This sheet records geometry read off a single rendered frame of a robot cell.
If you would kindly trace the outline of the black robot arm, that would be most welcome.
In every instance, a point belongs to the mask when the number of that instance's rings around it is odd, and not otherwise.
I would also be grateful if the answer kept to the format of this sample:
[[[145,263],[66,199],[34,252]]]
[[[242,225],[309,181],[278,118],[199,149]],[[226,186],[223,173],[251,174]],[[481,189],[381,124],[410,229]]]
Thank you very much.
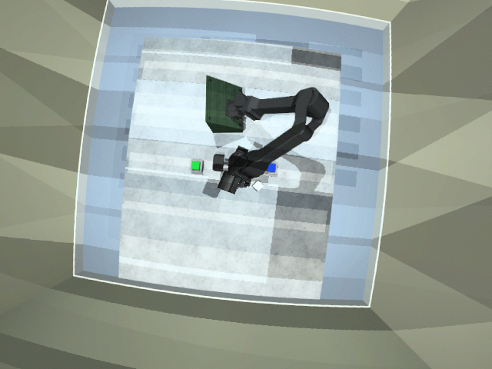
[[[225,116],[233,119],[238,120],[247,115],[255,121],[261,120],[266,114],[294,113],[295,121],[291,128],[263,148],[248,151],[239,145],[229,158],[230,168],[224,170],[218,188],[235,194],[237,187],[249,187],[251,179],[267,171],[271,162],[304,141],[309,141],[323,124],[328,109],[328,101],[315,87],[302,89],[294,96],[283,98],[260,99],[239,92],[234,100],[228,99]],[[312,118],[308,125],[307,117]]]

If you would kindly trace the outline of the blue button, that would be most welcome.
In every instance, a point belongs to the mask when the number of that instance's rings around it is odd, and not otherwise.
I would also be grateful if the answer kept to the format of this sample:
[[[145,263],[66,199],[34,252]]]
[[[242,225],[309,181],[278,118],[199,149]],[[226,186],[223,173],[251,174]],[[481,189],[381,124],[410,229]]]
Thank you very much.
[[[277,167],[278,167],[277,162],[271,162],[268,166],[267,171],[265,171],[264,173],[276,175],[277,174]]]

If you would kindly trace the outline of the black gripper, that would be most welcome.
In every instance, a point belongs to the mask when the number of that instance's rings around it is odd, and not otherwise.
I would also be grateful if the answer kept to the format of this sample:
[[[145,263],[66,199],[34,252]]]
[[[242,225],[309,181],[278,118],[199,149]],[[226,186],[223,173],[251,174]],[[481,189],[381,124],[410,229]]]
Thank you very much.
[[[224,165],[228,165],[228,170],[230,168],[229,158],[224,158],[224,155],[214,154],[212,169],[214,171],[223,171]]]

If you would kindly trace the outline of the green button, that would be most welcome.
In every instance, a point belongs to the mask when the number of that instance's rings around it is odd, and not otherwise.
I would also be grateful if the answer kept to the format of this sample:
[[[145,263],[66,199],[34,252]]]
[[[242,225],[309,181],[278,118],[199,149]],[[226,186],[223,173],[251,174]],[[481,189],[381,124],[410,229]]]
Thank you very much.
[[[202,172],[202,168],[203,168],[202,160],[191,159],[190,171]]]

